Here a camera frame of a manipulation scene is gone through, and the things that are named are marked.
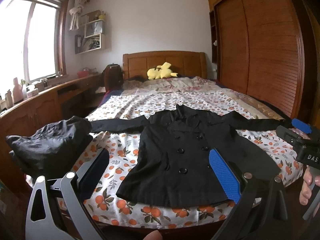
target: pikachu plush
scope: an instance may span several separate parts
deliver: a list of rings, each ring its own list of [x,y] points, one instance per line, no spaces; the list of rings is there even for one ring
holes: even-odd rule
[[[160,78],[170,78],[177,77],[178,73],[172,73],[172,70],[169,69],[171,64],[165,62],[162,66],[157,66],[156,68],[150,68],[147,72],[148,78],[150,80],[160,79]]]

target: black jacket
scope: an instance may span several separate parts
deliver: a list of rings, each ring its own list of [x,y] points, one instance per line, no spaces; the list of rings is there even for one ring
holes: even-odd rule
[[[31,137],[10,135],[9,154],[25,174],[36,179],[62,178],[75,164],[81,153],[92,141],[90,122],[73,116],[68,120],[50,123],[37,130]]]
[[[280,169],[258,146],[236,129],[274,130],[284,121],[246,119],[236,111],[224,116],[184,105],[146,119],[92,121],[92,131],[142,131],[138,163],[121,182],[116,195],[128,201],[165,207],[219,204],[228,198],[209,165],[216,148],[240,171],[271,179]]]

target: curtain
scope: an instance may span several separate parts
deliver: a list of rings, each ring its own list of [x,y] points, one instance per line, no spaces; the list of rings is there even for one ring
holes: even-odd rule
[[[70,30],[79,29],[79,17],[84,7],[84,2],[87,0],[75,0],[75,6],[69,11],[72,16]]]

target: pink bottle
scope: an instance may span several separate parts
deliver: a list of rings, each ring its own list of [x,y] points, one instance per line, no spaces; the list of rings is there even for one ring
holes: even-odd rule
[[[14,88],[12,90],[13,103],[23,100],[22,86],[18,83],[18,78],[13,79]]]

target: human hand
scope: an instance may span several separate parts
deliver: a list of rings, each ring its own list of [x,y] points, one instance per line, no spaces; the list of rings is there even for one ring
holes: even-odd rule
[[[158,230],[152,231],[143,240],[162,240],[162,236]]]
[[[309,188],[309,186],[311,185],[312,180],[313,180],[313,177],[312,177],[312,175],[310,173],[310,167],[308,167],[306,169],[306,172],[303,175],[303,180],[304,181],[303,181],[303,184],[302,184],[302,189],[301,189],[301,192],[300,192],[299,201],[300,201],[301,205],[305,206],[305,205],[308,204],[308,201],[311,198],[311,194],[312,194],[312,191]],[[315,177],[315,184],[320,187],[320,176],[316,176]],[[317,213],[318,209],[319,209],[319,204],[316,207],[313,216]]]

